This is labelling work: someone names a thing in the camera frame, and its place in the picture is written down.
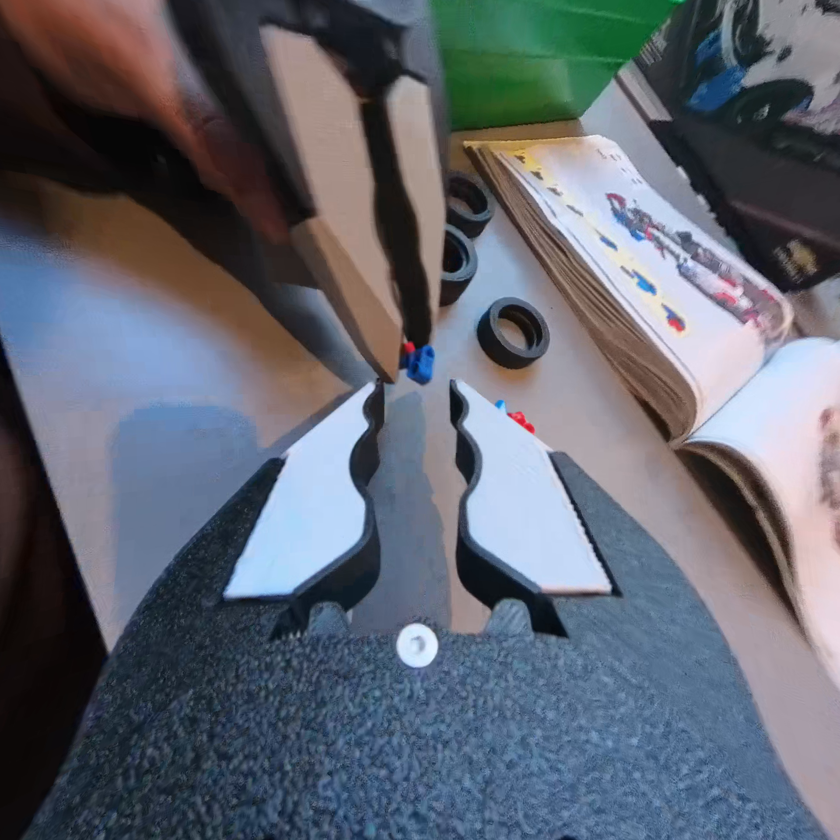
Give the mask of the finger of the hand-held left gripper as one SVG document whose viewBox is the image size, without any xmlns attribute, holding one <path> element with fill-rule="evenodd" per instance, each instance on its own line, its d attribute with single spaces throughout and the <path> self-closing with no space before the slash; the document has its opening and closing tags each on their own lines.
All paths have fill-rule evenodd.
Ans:
<svg viewBox="0 0 840 840">
<path fill-rule="evenodd" d="M 428 87 L 400 77 L 385 98 L 402 188 L 396 205 L 395 278 L 406 338 L 430 344 L 438 314 L 445 249 L 445 193 Z"/>
<path fill-rule="evenodd" d="M 376 230 L 358 99 L 313 38 L 267 25 L 261 41 L 313 204 L 291 243 L 358 351 L 393 383 L 403 322 Z"/>
</svg>

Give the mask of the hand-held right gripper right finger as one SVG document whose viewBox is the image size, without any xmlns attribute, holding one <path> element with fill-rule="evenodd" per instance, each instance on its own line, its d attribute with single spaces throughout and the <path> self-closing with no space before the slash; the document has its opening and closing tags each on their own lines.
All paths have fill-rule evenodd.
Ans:
<svg viewBox="0 0 840 840">
<path fill-rule="evenodd" d="M 556 617 L 557 597 L 613 595 L 559 454 L 465 381 L 450 381 L 449 411 L 466 483 L 456 568 L 467 592 L 489 609 L 520 601 L 530 617 Z"/>
</svg>

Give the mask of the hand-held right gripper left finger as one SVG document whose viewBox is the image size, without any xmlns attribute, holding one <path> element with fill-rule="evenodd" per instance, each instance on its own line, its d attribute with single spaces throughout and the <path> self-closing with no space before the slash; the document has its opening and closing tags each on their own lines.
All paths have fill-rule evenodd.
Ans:
<svg viewBox="0 0 840 840">
<path fill-rule="evenodd" d="M 226 602 L 319 602 L 353 609 L 381 547 L 369 491 L 380 465 L 384 386 L 352 394 L 280 457 L 280 471 L 224 589 Z"/>
</svg>

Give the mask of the grey desk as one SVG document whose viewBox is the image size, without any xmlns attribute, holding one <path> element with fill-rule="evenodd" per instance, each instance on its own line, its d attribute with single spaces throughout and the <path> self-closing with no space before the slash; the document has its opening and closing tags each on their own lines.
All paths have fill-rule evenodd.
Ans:
<svg viewBox="0 0 840 840">
<path fill-rule="evenodd" d="M 787 606 L 627 393 L 506 216 L 444 310 L 434 382 L 386 392 L 379 584 L 353 616 L 391 629 L 419 609 L 466 632 L 486 610 L 455 572 L 448 379 L 506 398 L 677 562 L 736 655 L 791 780 L 838 838 L 838 691 Z M 2 338 L 107 648 L 165 564 L 268 458 L 371 371 L 314 290 L 267 306 L 123 196 L 2 180 Z M 549 326 L 507 370 L 476 337 L 499 298 Z"/>
</svg>

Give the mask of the person's left hand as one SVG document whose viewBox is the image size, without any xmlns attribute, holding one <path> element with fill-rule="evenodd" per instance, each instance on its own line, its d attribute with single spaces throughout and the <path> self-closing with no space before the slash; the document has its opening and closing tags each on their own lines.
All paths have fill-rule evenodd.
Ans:
<svg viewBox="0 0 840 840">
<path fill-rule="evenodd" d="M 2 1 L 30 66 L 92 110 L 152 124 L 270 243 L 287 223 L 263 158 L 237 135 L 177 43 L 163 2 Z"/>
</svg>

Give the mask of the black toy tire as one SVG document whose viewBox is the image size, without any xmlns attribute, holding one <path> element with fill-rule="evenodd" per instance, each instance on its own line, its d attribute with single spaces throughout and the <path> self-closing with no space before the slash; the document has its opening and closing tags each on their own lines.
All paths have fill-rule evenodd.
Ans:
<svg viewBox="0 0 840 840">
<path fill-rule="evenodd" d="M 444 228 L 444 252 L 440 276 L 439 305 L 455 303 L 476 275 L 478 259 L 473 241 L 456 227 Z"/>
<path fill-rule="evenodd" d="M 445 180 L 447 224 L 470 239 L 479 237 L 495 214 L 495 199 L 476 175 L 449 171 Z"/>
<path fill-rule="evenodd" d="M 510 342 L 501 330 L 500 321 L 517 326 L 525 346 Z M 495 300 L 480 317 L 476 337 L 486 356 L 507 370 L 529 367 L 544 357 L 550 346 L 550 329 L 541 312 L 516 297 Z"/>
</svg>

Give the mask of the green plastic bin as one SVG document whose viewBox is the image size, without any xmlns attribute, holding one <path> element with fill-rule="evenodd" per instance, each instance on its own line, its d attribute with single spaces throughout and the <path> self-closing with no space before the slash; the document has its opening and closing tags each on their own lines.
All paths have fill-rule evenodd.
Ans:
<svg viewBox="0 0 840 840">
<path fill-rule="evenodd" d="M 454 131 L 577 119 L 680 1 L 432 1 Z"/>
</svg>

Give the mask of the open instruction booklet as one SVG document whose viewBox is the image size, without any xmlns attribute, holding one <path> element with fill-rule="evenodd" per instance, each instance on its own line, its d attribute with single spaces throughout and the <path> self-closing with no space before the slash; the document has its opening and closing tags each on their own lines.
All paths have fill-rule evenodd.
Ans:
<svg viewBox="0 0 840 840">
<path fill-rule="evenodd" d="M 839 349 L 599 135 L 464 142 L 476 171 L 675 450 L 723 476 L 839 678 Z"/>
</svg>

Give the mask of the black car set box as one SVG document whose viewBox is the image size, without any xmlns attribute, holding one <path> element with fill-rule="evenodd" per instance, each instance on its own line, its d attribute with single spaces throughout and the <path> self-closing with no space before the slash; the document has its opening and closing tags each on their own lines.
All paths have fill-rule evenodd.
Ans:
<svg viewBox="0 0 840 840">
<path fill-rule="evenodd" d="M 616 80 L 759 273 L 838 277 L 838 1 L 680 3 Z"/>
</svg>

